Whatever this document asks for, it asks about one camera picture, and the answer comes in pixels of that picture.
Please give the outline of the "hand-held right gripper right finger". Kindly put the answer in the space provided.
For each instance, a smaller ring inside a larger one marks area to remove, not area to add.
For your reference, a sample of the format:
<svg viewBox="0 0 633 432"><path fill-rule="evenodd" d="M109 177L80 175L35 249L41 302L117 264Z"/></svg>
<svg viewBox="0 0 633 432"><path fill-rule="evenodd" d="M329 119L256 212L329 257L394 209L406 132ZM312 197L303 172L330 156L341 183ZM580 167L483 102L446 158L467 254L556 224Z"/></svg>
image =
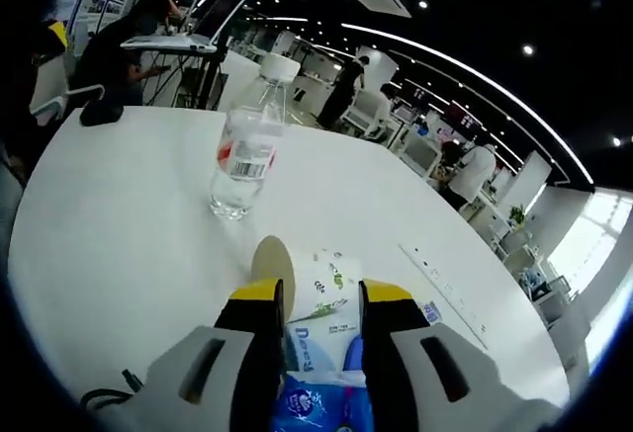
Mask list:
<svg viewBox="0 0 633 432"><path fill-rule="evenodd" d="M552 430L557 406L504 385L488 355L449 326L430 324L409 292L364 279L359 307L376 430Z"/></svg>

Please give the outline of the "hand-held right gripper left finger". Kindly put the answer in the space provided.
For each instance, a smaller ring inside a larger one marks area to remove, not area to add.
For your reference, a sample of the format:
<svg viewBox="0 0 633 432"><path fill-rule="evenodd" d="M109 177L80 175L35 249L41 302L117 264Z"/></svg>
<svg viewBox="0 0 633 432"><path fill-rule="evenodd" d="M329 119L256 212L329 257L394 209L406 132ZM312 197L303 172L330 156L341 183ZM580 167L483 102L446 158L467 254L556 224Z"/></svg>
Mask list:
<svg viewBox="0 0 633 432"><path fill-rule="evenodd" d="M214 326L198 326L148 369L131 401L137 431L266 431L284 369L284 285L234 291Z"/></svg>

